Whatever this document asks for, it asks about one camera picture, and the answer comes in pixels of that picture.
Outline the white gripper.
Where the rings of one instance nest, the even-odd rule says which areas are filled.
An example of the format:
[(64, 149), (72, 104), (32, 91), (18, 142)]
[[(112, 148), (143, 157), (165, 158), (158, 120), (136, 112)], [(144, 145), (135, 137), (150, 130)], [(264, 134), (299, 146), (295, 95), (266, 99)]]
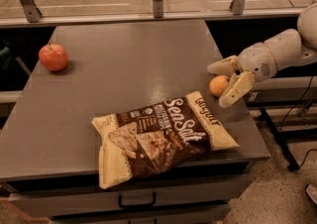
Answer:
[[(237, 60), (244, 71), (237, 75)], [(238, 56), (228, 56), (207, 66), (207, 71), (214, 75), (231, 76), (228, 87), (219, 98), (219, 105), (228, 108), (239, 101), (254, 86), (274, 77), (277, 66), (271, 50), (265, 43), (256, 43), (244, 49)]]

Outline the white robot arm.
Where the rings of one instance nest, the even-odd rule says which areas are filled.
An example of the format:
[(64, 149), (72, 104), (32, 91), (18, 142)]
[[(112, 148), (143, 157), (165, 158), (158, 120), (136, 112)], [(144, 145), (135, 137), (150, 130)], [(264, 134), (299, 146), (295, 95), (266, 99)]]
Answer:
[(256, 82), (273, 78), (283, 69), (316, 61), (317, 3), (314, 3), (298, 16), (297, 29), (287, 29), (237, 56), (213, 62), (207, 71), (230, 77), (229, 85), (219, 97), (219, 105), (227, 108), (244, 97)]

